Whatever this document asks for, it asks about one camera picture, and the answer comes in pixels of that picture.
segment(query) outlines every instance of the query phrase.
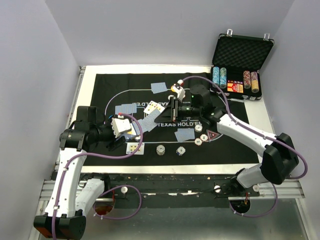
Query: blue poker chip stack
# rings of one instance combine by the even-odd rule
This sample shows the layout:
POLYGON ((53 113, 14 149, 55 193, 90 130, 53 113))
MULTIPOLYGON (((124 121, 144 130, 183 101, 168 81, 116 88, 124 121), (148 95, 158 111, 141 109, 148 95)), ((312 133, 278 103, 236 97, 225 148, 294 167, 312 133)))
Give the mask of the blue poker chip stack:
POLYGON ((227 87, 227 69, 222 67, 220 69, 220 88, 225 89, 227 87))
POLYGON ((220 78, 220 69, 218 66, 215 66, 213 68, 213 73, 212 73, 212 82, 219 86, 219 78, 220 78))

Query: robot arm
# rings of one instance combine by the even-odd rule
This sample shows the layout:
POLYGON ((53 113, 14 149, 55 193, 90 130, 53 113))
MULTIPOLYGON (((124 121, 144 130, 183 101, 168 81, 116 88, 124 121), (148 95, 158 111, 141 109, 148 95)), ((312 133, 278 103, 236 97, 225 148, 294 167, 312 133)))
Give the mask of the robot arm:
POLYGON ((77 195, 78 182, 86 155, 78 156, 67 169, 67 162, 74 156, 85 154, 92 146, 104 142, 112 151, 126 140, 122 133, 131 130, 128 119, 110 116, 104 123, 104 115, 99 118, 96 107, 79 106, 76 121, 60 135, 59 169, 50 201, 45 214, 36 216, 33 226, 46 238, 52 238, 52 219, 54 210, 55 233, 58 239, 80 240, 86 227, 86 216, 96 199, 111 188, 107 174, 92 173, 81 193, 77 195), (63 187, 59 188, 63 172, 63 187), (60 191, 58 207, 57 192, 60 191))
MULTIPOLYGON (((178 95, 181 92, 184 93, 182 83, 178 82, 171 88, 178 95)), ((298 165, 299 160, 295 153, 270 139, 266 139, 266 137, 276 139, 294 148, 292 140, 287 134, 282 133, 276 136, 273 133, 257 129, 232 114, 230 116, 225 107, 213 106, 210 92, 203 85, 192 86, 190 93, 191 103, 182 103, 181 94, 180 97, 172 96, 168 106, 155 119, 155 122, 171 123, 179 122, 185 117, 197 117, 205 127, 216 126, 219 133, 243 143, 259 154, 262 157, 262 163, 242 169, 232 178, 230 186, 234 194, 260 183, 271 182, 279 185, 298 165)))

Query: white poker chip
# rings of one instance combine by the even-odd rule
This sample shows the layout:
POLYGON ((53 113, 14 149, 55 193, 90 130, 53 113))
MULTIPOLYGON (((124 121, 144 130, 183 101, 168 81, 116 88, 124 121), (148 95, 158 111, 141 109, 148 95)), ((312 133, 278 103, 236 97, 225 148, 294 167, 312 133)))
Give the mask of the white poker chip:
POLYGON ((201 139, 202 142, 206 142, 206 141, 208 141, 209 137, 206 134, 202 134, 200 136, 200 139, 201 139))
POLYGON ((165 146, 163 146, 163 145, 158 145, 158 146, 156 147, 156 153, 157 153, 159 156, 164 155, 165 152, 166 152, 165 146))
POLYGON ((200 145, 202 144, 202 141, 201 141, 200 138, 196 138, 196 139, 194 140, 194 143, 195 143, 195 145, 200 146, 200 145))
POLYGON ((178 147, 178 149, 175 152, 179 156, 182 156, 186 152, 186 149, 183 146, 180 146, 180 147, 178 147))
POLYGON ((195 125, 194 130, 195 130, 197 133, 201 133, 201 131, 202 131, 202 126, 201 126, 201 125, 195 125))

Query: case latch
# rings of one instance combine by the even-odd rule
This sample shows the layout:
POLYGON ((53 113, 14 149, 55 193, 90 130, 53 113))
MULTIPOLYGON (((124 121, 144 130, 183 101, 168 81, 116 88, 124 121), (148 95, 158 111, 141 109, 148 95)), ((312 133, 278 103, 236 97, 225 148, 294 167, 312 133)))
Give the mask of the case latch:
POLYGON ((269 38, 270 38, 270 33, 265 33, 263 36, 263 40, 269 41, 269 38))
POLYGON ((226 35, 228 36, 228 37, 232 37, 232 29, 228 29, 227 31, 226 31, 226 35))

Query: black mount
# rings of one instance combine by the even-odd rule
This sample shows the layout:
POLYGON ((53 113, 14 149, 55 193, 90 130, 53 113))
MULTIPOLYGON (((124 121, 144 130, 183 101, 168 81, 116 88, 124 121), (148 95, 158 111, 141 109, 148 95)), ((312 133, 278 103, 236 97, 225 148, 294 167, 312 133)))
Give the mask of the black mount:
MULTIPOLYGON (((281 133, 276 139, 293 149, 295 148, 291 137, 285 133, 281 133)), ((279 143, 273 142, 263 152, 260 169, 269 182, 281 184, 298 164, 299 159, 294 152, 279 143)))
MULTIPOLYGON (((33 226, 47 239, 52 238, 52 216, 35 216, 33 226)), ((72 217, 55 218, 55 235, 57 239, 80 240, 85 233, 86 217, 82 216, 82 210, 72 217)))
POLYGON ((105 121, 105 115, 95 106, 78 106, 76 119, 71 126, 60 135, 60 148, 73 148, 77 151, 90 152, 90 147, 99 142, 106 143, 112 151, 123 144, 126 139, 120 137, 116 140, 111 123, 105 121))
POLYGON ((191 103, 183 103, 171 97, 168 106, 154 122, 175 123, 186 117, 197 117, 202 125, 210 127, 219 122, 220 118, 227 113, 224 108, 213 106, 210 92, 204 85, 193 85, 190 93, 191 103))

